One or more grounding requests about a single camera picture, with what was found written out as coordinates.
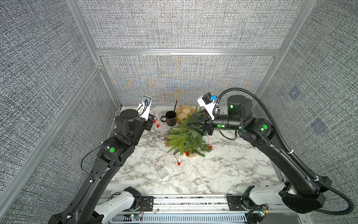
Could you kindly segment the small green christmas tree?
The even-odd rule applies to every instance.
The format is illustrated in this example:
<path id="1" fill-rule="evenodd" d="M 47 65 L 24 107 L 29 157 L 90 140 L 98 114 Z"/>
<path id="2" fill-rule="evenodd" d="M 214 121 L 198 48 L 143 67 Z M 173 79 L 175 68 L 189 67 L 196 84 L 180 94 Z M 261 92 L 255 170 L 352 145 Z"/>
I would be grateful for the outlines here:
<path id="1" fill-rule="evenodd" d="M 187 157 L 197 155 L 204 157 L 213 150 L 213 147 L 209 145 L 208 140 L 205 140 L 203 135 L 187 126 L 187 123 L 192 121 L 194 121 L 193 114 L 184 120 L 177 120 L 178 125 L 169 130 L 166 140 L 169 153 Z"/>

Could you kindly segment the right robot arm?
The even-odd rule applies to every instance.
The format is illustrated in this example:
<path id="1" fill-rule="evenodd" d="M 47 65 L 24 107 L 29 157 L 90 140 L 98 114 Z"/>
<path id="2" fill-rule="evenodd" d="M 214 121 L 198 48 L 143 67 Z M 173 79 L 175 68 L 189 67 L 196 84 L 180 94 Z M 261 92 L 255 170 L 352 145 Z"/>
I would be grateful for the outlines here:
<path id="1" fill-rule="evenodd" d="M 324 192 L 331 186 L 331 180 L 325 176 L 309 175 L 311 170 L 284 146 L 273 122 L 253 117 L 250 99 L 242 95 L 230 96 L 227 114 L 214 116 L 217 101 L 218 98 L 210 93 L 199 97 L 197 102 L 204 110 L 193 115 L 195 121 L 189 123 L 189 127 L 202 135 L 212 135 L 215 129 L 236 131 L 242 139 L 264 153 L 288 179 L 277 187 L 248 187 L 241 196 L 243 205 L 251 210 L 261 204 L 284 204 L 301 214 L 322 208 L 326 201 Z"/>

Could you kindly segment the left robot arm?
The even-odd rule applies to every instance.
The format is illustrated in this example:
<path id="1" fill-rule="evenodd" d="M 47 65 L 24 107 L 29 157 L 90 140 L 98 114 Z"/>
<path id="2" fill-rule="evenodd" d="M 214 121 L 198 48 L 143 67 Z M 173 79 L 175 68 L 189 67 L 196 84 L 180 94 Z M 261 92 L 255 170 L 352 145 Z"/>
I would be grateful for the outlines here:
<path id="1" fill-rule="evenodd" d="M 97 208 L 96 205 L 110 180 L 134 152 L 143 132 L 151 130 L 154 120 L 149 107 L 143 112 L 122 111 L 115 118 L 114 134 L 95 148 L 97 155 L 82 187 L 67 208 L 52 215 L 48 223 L 107 224 L 119 210 L 104 205 Z"/>

